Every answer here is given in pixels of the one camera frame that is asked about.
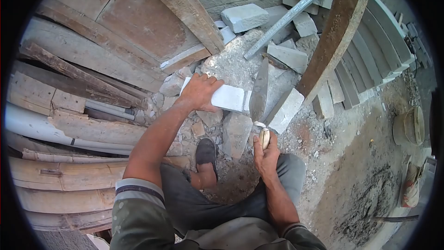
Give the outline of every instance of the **black shoe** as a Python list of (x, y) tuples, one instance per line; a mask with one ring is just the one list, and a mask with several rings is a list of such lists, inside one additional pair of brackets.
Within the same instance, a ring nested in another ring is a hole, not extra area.
[(219, 180), (218, 172), (216, 170), (216, 145), (213, 140), (209, 138), (202, 138), (200, 140), (196, 149), (196, 163), (199, 165), (212, 163), (214, 173), (216, 174), (216, 182)]

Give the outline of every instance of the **hand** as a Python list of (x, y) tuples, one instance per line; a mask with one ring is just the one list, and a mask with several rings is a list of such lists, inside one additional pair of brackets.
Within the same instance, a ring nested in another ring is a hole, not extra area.
[(255, 135), (253, 137), (253, 148), (254, 164), (259, 174), (261, 174), (263, 181), (266, 182), (277, 177), (276, 167), (281, 152), (278, 148), (278, 137), (274, 132), (270, 131), (270, 143), (265, 150), (262, 150), (262, 143), (259, 137)]
[(217, 80), (214, 76), (208, 78), (207, 74), (194, 74), (175, 103), (185, 103), (191, 111), (216, 112), (219, 108), (211, 104), (211, 97), (223, 84), (223, 80)]

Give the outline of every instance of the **trowel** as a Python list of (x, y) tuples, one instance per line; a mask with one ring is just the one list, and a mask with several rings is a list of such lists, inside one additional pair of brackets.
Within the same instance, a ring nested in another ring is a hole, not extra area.
[(262, 142), (262, 149), (265, 150), (270, 143), (270, 131), (267, 126), (259, 122), (265, 113), (268, 94), (268, 58), (265, 57), (258, 71), (258, 76), (254, 81), (253, 91), (251, 92), (249, 107), (250, 116), (254, 125), (261, 127), (259, 140)]

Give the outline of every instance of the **white pipe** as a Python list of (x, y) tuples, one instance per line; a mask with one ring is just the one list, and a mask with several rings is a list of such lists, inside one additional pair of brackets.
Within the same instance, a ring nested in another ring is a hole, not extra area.
[(88, 100), (86, 100), (85, 106), (88, 107), (88, 108), (95, 109), (95, 110), (98, 110), (98, 111), (102, 111), (102, 112), (105, 112), (105, 113), (108, 113), (108, 114), (111, 114), (111, 115), (115, 115), (115, 116), (118, 116), (118, 117), (121, 117), (121, 118), (129, 119), (129, 120), (132, 120), (132, 121), (134, 120), (134, 115), (131, 115), (131, 114), (128, 114), (128, 113), (125, 113), (125, 112), (120, 112), (118, 110), (115, 110), (115, 109), (112, 109), (112, 108), (108, 108), (106, 106), (102, 106), (102, 105), (99, 105), (97, 103), (90, 102)]
[(18, 107), (12, 103), (6, 103), (5, 124), (8, 131), (47, 142), (59, 143), (73, 147), (85, 147), (88, 150), (96, 150), (105, 153), (122, 154), (129, 153), (132, 145), (112, 144), (94, 142), (68, 137), (63, 131), (56, 129), (47, 119), (47, 116), (25, 108)]

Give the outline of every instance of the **pants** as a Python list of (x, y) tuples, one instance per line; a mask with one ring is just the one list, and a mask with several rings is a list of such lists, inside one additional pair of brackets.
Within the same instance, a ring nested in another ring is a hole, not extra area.
[[(296, 206), (305, 179), (305, 164), (294, 154), (279, 156), (277, 175), (290, 199)], [(208, 200), (191, 186), (179, 169), (160, 166), (165, 208), (171, 217), (177, 235), (183, 237), (189, 230), (208, 230), (239, 217), (257, 217), (271, 224), (267, 209), (267, 195), (262, 178), (247, 198), (231, 205)]]

